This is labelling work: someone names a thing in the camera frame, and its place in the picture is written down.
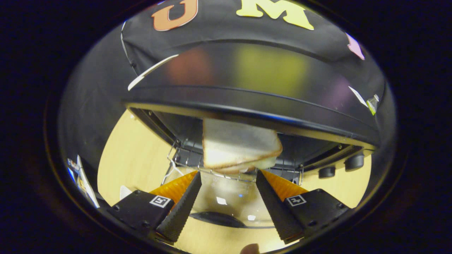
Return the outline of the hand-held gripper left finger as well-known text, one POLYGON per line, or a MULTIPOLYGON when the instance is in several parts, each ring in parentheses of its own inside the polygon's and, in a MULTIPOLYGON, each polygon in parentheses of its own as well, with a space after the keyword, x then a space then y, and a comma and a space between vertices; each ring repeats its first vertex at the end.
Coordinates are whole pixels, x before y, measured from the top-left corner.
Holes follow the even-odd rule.
POLYGON ((154 241, 176 242, 201 186, 201 174, 194 171, 151 192, 133 191, 106 210, 139 235, 154 241))

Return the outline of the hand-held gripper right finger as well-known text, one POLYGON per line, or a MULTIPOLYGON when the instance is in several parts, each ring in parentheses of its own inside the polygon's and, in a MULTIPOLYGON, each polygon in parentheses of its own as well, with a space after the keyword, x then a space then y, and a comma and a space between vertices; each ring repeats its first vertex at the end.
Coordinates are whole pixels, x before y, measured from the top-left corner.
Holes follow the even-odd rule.
POLYGON ((321 188, 308 191, 261 169, 256 174, 256 186, 285 244, 334 225, 350 209, 321 188))

